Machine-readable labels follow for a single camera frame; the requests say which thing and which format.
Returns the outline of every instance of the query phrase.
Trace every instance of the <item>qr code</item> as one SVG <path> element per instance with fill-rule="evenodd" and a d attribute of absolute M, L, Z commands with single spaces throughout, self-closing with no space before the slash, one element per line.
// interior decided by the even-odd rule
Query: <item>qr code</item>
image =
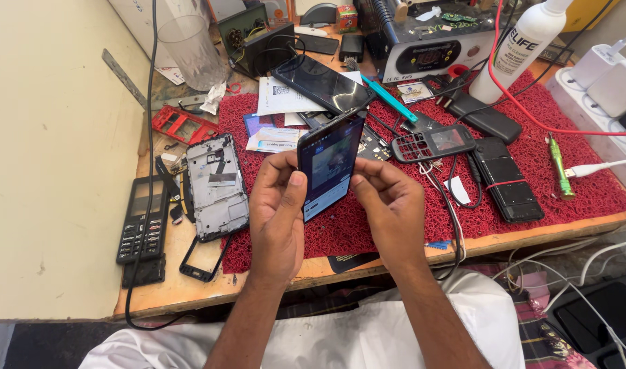
<path fill-rule="evenodd" d="M 290 93 L 290 87 L 287 87 L 287 86 L 272 86 L 272 94 L 273 95 L 283 95 L 285 93 Z"/>

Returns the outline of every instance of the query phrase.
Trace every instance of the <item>power strip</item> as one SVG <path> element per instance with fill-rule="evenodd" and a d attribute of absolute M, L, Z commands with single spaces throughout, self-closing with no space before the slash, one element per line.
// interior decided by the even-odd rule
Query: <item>power strip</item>
<path fill-rule="evenodd" d="M 626 132 L 626 129 L 612 118 L 588 96 L 586 88 L 572 81 L 571 68 L 562 68 L 547 81 L 545 87 L 550 91 L 557 105 L 582 131 Z M 626 136 L 586 135 L 589 145 L 604 160 L 617 162 L 626 160 Z M 612 172 L 626 187 L 626 164 L 611 168 Z"/>

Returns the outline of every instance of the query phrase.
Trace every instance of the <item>wooden workbench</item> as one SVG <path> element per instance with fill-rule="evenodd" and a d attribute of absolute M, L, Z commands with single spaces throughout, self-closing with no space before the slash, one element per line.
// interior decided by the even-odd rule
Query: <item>wooden workbench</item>
<path fill-rule="evenodd" d="M 340 39 L 333 26 L 323 28 L 329 37 Z M 211 37 L 216 38 L 215 32 L 211 32 Z M 222 59 L 226 60 L 226 52 L 223 47 L 218 45 Z M 338 55 L 322 55 L 310 53 L 310 56 L 319 62 L 328 65 L 337 71 L 346 71 L 342 68 L 342 63 L 338 60 Z M 537 60 L 530 66 L 530 70 L 535 76 L 538 76 L 546 69 L 548 62 Z M 364 62 L 360 65 L 361 72 L 367 76 L 376 75 L 376 71 L 371 62 L 370 56 L 364 57 Z M 549 77 L 555 74 L 559 69 L 555 66 L 547 73 L 541 83 L 545 83 Z M 252 80 L 240 73 L 234 73 L 229 69 L 228 83 L 241 83 L 242 93 L 256 93 L 258 91 L 258 82 Z M 178 96 L 191 96 L 199 94 L 185 84 L 174 86 L 158 73 L 154 74 L 154 86 L 156 90 L 152 94 L 154 98 L 164 100 Z M 217 122 L 217 116 L 206 114 L 206 119 L 211 122 Z M 154 135 L 154 156 L 164 152 L 165 145 L 174 142 L 169 137 L 163 135 Z M 179 145 L 177 148 L 170 150 L 172 154 L 180 154 L 185 152 L 185 145 Z M 141 156 L 138 160 L 137 177 L 145 177 L 148 175 L 148 155 Z M 509 232 L 505 234 L 492 234 L 476 239 L 465 239 L 467 256 L 478 256 L 490 254 L 497 251 L 514 249 L 517 247 L 526 247 L 547 242 L 564 240 L 568 238 L 587 236 L 599 232 L 611 231 L 618 228 L 626 222 L 626 212 L 599 217 L 594 219 L 585 219 L 582 221 L 571 222 L 567 224 L 556 224 L 547 227 L 539 227 L 528 231 Z M 195 235 L 195 227 L 186 219 L 180 225 L 172 226 L 168 224 L 165 234 L 165 281 L 159 284 L 149 286 L 136 287 L 133 290 L 133 298 L 131 299 L 132 316 L 136 318 L 157 316 L 166 313 L 187 311 L 190 309 L 198 309 L 204 306 L 217 305 L 234 301 L 237 294 L 242 289 L 243 284 L 249 272 L 242 274 L 223 274 L 220 270 L 216 274 L 213 281 L 203 283 L 193 278 L 185 276 L 178 272 L 178 266 L 186 254 L 190 243 Z M 431 247 L 425 247 L 430 264 L 442 263 L 453 260 L 454 251 L 451 249 L 444 251 Z M 220 241 L 216 240 L 204 245 L 195 247 L 188 264 L 197 266 L 201 269 L 211 270 L 220 255 Z M 387 273 L 383 267 L 381 260 L 377 259 L 370 263 L 361 265 L 350 271 L 335 274 L 329 265 L 326 257 L 317 257 L 313 259 L 305 259 L 300 272 L 293 280 L 288 290 L 309 288 L 313 286 L 329 284 L 350 279 L 371 276 L 375 274 Z M 123 318 L 124 303 L 126 299 L 126 290 L 120 289 L 120 297 L 114 308 L 113 319 Z"/>

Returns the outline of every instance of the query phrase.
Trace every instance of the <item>hand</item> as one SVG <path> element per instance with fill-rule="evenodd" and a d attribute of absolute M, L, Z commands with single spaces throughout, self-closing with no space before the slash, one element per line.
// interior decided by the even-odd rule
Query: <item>hand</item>
<path fill-rule="evenodd" d="M 350 181 L 366 209 L 372 239 L 391 270 L 427 265 L 424 256 L 424 188 L 393 165 L 357 158 Z"/>
<path fill-rule="evenodd" d="M 307 176 L 294 151 L 263 160 L 249 198 L 251 272 L 253 278 L 285 288 L 302 266 Z"/>

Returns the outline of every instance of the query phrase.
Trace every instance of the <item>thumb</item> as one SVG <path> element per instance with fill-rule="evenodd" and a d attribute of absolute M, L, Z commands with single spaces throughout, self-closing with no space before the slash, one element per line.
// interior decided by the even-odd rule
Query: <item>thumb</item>
<path fill-rule="evenodd" d="M 276 209 L 276 214 L 272 221 L 277 227 L 292 227 L 295 218 L 302 210 L 304 200 L 307 197 L 307 176 L 300 172 L 294 171 L 288 180 L 284 194 L 281 196 L 281 204 Z"/>
<path fill-rule="evenodd" d="M 366 209 L 368 221 L 385 214 L 388 210 L 386 204 L 381 201 L 377 189 L 364 176 L 355 174 L 350 182 L 358 202 Z"/>

